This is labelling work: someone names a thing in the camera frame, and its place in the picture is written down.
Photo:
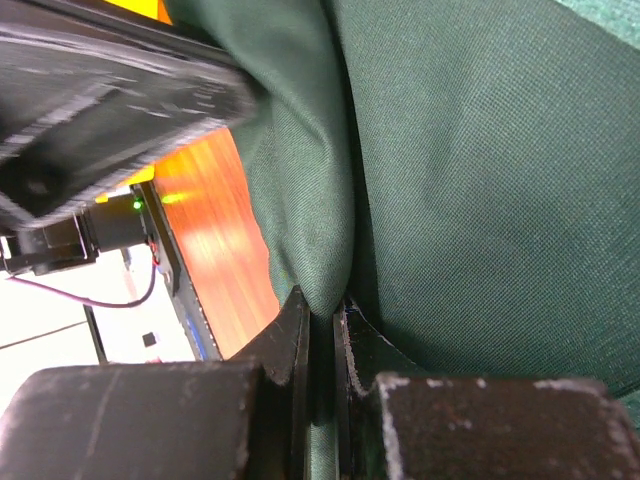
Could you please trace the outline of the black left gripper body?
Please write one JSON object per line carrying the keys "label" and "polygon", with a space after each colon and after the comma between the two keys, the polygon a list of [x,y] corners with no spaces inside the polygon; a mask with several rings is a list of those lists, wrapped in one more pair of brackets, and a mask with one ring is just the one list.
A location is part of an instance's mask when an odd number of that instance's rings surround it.
{"label": "black left gripper body", "polygon": [[103,1],[5,1],[1,226],[63,220],[255,108],[250,76],[174,26]]}

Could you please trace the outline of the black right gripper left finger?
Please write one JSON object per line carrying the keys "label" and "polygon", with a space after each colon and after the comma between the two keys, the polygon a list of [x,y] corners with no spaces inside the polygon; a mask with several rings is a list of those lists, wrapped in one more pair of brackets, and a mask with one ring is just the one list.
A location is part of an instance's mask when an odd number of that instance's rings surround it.
{"label": "black right gripper left finger", "polygon": [[306,479],[310,310],[299,288],[226,361],[50,368],[1,419],[5,479]]}

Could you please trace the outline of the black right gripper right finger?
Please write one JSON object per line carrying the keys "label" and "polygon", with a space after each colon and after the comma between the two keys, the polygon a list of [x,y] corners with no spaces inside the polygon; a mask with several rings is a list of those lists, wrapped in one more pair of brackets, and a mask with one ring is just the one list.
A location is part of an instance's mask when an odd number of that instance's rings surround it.
{"label": "black right gripper right finger", "polygon": [[586,378],[430,373],[351,300],[333,318],[341,479],[635,479],[625,407]]}

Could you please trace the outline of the green cloth napkin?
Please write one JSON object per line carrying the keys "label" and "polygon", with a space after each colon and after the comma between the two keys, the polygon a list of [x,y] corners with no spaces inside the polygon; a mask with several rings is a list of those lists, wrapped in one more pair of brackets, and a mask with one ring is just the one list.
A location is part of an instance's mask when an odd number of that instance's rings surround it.
{"label": "green cloth napkin", "polygon": [[639,414],[635,1],[170,1],[256,81],[232,136],[273,290],[312,312],[336,475],[345,294],[449,374],[582,376]]}

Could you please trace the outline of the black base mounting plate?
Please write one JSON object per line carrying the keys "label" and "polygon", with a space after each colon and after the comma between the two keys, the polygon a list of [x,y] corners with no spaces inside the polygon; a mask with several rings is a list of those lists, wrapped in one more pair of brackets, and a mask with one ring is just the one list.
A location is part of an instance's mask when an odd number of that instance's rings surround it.
{"label": "black base mounting plate", "polygon": [[144,230],[154,245],[160,275],[195,359],[221,360],[218,345],[171,230],[160,196],[151,181],[134,185],[132,192],[142,203],[141,218]]}

